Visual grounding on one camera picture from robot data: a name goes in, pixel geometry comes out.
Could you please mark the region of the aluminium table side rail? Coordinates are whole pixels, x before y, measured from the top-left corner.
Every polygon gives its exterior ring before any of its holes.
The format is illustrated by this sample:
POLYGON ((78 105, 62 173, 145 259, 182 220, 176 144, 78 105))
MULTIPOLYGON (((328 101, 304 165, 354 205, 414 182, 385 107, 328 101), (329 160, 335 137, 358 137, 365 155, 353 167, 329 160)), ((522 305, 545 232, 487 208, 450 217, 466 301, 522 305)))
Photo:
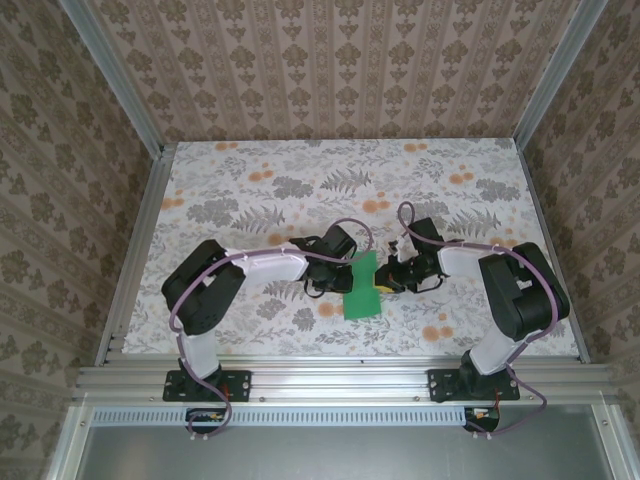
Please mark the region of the aluminium table side rail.
POLYGON ((112 342, 119 342, 128 332, 177 146, 177 143, 165 145, 159 157, 152 162, 129 247, 97 350, 94 363, 96 367, 103 367, 107 364, 112 342))
POLYGON ((576 316, 575 313, 575 309, 573 306, 573 302, 571 299, 571 295, 569 292, 569 287, 567 286, 567 283, 565 281, 564 278, 564 274, 560 265, 560 262, 558 260, 558 256, 556 253, 556 249, 554 247, 553 241, 552 241, 552 237, 548 228, 548 223, 546 221, 546 218, 544 216, 544 210, 542 208, 541 202, 538 198, 537 192, 535 190, 535 186, 534 186, 534 182, 529 170, 529 167, 527 165, 524 153, 522 151, 522 148, 519 146, 519 144, 517 143, 516 140, 513 141, 514 146, 516 148, 516 152, 518 154, 519 160, 520 160, 520 164, 524 173, 524 176, 526 178, 527 181, 527 186, 529 189, 529 192, 531 194, 532 197, 532 202, 534 204, 535 210, 536 210, 536 214, 537 214, 537 218, 538 218, 538 222, 540 224, 540 229, 542 231, 544 240, 545 240, 545 245, 547 247, 547 251, 549 254, 549 260, 551 262, 551 265, 553 267, 553 270, 556 274, 556 277, 558 278, 560 285, 564 288, 565 293, 567 294, 567 297, 569 299, 569 304, 570 304, 570 314, 567 317, 567 320, 571 326, 571 331, 572 334, 574 336, 574 340, 576 342, 576 346, 577 346, 577 350, 578 350, 578 358, 582 363, 591 363, 592 359, 591 356, 589 354, 586 342, 584 340, 584 336, 578 321, 578 318, 576 316))

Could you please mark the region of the black power connector box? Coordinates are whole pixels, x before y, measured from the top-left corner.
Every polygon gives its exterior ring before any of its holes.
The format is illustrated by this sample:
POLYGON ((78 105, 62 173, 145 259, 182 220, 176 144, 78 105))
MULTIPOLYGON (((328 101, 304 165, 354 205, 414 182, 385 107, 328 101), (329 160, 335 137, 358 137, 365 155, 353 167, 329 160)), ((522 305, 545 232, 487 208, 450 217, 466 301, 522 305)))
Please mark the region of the black power connector box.
POLYGON ((464 429, 471 433, 491 433, 496 430, 500 420, 499 408, 466 407, 464 409, 464 429))
POLYGON ((191 408, 185 413, 185 427, 197 435, 211 435, 224 424, 225 407, 191 408))

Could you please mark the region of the aluminium frame post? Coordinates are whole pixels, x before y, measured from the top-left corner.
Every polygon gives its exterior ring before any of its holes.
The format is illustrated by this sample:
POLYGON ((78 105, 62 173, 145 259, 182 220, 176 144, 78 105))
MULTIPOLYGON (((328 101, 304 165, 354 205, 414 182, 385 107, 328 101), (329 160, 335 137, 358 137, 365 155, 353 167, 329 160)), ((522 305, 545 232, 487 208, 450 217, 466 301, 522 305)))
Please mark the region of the aluminium frame post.
POLYGON ((150 157, 156 161, 161 157, 165 144, 162 134, 154 124, 128 74, 125 61, 119 57, 109 40, 106 29, 101 25, 87 0, 60 0, 60 3, 150 157))
POLYGON ((580 0, 515 128, 513 139, 520 151, 526 148, 549 109, 553 98, 606 7, 607 1, 580 0))

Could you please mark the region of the floral table cover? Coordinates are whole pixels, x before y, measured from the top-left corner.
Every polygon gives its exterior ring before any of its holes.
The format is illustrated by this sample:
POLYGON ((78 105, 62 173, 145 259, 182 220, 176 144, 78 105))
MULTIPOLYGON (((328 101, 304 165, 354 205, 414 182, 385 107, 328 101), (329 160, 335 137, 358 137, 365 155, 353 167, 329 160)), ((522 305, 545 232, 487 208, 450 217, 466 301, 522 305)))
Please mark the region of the floral table cover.
MULTIPOLYGON (((544 243, 509 139, 182 143, 176 148, 122 350, 175 355, 162 283, 204 240, 272 248, 321 235, 337 219, 385 258, 407 219, 431 218, 445 239, 513 247, 544 243)), ((419 295, 385 295, 380 314, 348 320, 340 296, 297 282, 242 290, 216 330, 227 355, 459 356, 491 324, 481 284, 428 280, 419 295)))

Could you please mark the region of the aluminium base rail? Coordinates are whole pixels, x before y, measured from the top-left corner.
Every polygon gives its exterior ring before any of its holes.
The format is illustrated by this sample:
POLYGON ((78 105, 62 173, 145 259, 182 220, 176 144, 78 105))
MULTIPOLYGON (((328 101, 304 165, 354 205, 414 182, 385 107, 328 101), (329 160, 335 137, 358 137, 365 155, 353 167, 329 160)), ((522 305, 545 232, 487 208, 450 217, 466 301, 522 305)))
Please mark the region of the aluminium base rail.
MULTIPOLYGON (((431 369, 453 369, 446 358, 226 358, 226 370, 252 374, 253 406, 425 405, 431 369)), ((72 394, 75 403, 157 406, 172 361, 114 361, 83 368, 72 394)), ((514 367, 517 376, 552 405, 611 404, 616 390, 603 365, 573 358, 531 358, 514 367)))

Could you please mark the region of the green paper sheet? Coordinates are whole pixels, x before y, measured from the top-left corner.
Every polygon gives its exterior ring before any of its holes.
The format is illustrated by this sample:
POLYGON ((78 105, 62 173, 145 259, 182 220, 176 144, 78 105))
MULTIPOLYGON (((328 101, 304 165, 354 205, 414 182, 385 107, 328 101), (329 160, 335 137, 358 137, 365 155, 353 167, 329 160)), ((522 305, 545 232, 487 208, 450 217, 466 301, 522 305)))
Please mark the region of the green paper sheet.
POLYGON ((374 252, 364 254, 352 264, 352 290, 343 295, 345 320, 360 320, 381 313, 380 292, 374 284, 376 271, 377 256, 374 252))

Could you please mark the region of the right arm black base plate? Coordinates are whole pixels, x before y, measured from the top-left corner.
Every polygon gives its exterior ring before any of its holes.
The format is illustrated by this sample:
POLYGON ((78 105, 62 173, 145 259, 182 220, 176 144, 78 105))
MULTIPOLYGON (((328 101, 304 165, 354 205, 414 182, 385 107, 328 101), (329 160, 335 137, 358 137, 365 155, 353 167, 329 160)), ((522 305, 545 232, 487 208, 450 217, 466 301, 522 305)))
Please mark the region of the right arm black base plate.
POLYGON ((430 400, 436 403, 520 399, 517 383, 505 370, 486 376, 461 368, 431 369, 427 377, 430 400))

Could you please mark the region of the grey metal panel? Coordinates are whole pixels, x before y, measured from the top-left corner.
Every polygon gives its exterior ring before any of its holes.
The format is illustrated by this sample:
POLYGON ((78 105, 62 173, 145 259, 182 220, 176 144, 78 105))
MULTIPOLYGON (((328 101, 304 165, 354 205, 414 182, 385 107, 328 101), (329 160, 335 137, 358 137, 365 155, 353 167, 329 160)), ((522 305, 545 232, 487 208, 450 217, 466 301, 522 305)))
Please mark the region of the grey metal panel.
POLYGON ((492 439, 460 427, 235 426, 209 440, 146 408, 73 407, 45 480, 640 480, 620 409, 561 405, 492 439))

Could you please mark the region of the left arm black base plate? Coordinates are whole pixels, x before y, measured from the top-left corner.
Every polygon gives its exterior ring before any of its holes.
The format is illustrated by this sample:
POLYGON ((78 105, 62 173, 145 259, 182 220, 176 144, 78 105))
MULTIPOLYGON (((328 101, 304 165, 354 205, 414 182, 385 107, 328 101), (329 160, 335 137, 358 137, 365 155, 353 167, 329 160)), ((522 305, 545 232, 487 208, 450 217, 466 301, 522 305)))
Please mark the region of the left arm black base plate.
MULTIPOLYGON (((230 402, 248 402, 252 372, 248 370, 220 369, 205 378, 230 402)), ((162 399, 165 402, 216 402, 217 394, 196 382, 185 370, 172 370, 166 375, 162 399)))

